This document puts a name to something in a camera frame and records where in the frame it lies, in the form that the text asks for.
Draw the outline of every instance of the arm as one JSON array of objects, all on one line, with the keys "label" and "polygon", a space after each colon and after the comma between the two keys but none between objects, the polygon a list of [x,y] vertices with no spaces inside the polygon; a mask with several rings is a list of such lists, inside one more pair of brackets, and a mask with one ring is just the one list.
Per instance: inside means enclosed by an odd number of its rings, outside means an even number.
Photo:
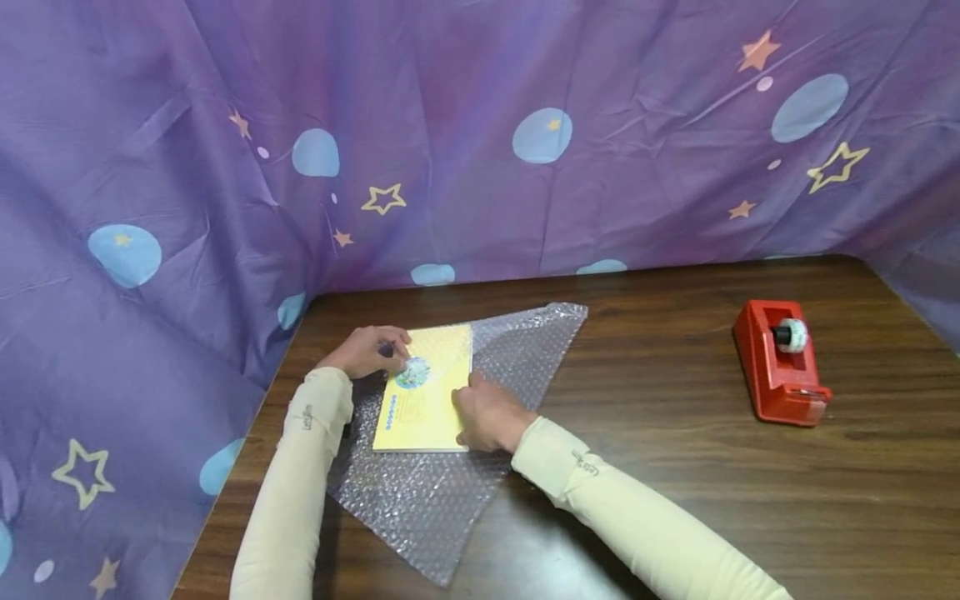
[{"label": "arm", "polygon": [[[353,414],[350,380],[401,371],[410,336],[396,327],[357,329],[297,388],[230,579],[230,600],[310,600],[320,548],[326,474]],[[396,356],[380,353],[389,344]]]},{"label": "arm", "polygon": [[662,600],[790,600],[696,517],[611,467],[551,420],[475,374],[454,402],[461,442],[514,453],[514,469],[574,514]]}]

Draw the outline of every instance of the hand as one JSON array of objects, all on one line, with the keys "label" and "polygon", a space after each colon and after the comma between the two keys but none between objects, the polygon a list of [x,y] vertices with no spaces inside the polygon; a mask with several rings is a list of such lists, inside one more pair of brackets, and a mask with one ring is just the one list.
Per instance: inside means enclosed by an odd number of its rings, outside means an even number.
[{"label": "hand", "polygon": [[464,431],[457,444],[473,450],[506,450],[513,454],[537,413],[520,405],[514,393],[472,372],[469,385],[453,392],[453,405],[460,413]]},{"label": "hand", "polygon": [[[380,346],[385,343],[394,347],[391,358],[380,353]],[[377,371],[401,372],[410,358],[407,344],[410,344],[410,334],[405,329],[388,325],[360,327],[354,329],[339,348],[317,363],[315,369],[336,367],[350,379],[360,379]]]}]

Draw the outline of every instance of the tape roll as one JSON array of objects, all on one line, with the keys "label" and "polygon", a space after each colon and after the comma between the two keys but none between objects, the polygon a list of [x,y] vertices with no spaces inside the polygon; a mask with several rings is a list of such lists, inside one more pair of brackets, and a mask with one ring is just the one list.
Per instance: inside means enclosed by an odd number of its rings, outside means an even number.
[{"label": "tape roll", "polygon": [[777,349],[787,354],[800,354],[806,348],[806,343],[810,339],[810,334],[806,330],[806,324],[800,319],[784,319],[780,321],[780,327],[790,330],[790,342],[788,344],[777,344]]}]

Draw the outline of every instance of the bubble wrap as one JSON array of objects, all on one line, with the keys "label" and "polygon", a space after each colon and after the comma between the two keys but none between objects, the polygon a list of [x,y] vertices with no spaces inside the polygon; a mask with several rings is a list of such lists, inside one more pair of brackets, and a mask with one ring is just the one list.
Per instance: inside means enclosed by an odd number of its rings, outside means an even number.
[{"label": "bubble wrap", "polygon": [[[551,303],[471,322],[473,368],[536,410],[586,318],[585,306]],[[416,570],[447,586],[473,521],[510,470],[510,457],[373,452],[384,385],[382,379],[354,385],[351,435],[334,461],[328,491]]]}]

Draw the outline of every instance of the circular picture on book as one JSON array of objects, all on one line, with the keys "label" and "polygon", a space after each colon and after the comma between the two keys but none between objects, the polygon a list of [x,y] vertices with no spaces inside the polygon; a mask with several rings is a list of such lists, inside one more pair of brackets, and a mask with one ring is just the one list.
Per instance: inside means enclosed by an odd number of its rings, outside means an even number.
[{"label": "circular picture on book", "polygon": [[413,390],[426,383],[430,376],[430,365],[419,356],[407,361],[407,368],[396,376],[396,384],[405,390]]}]

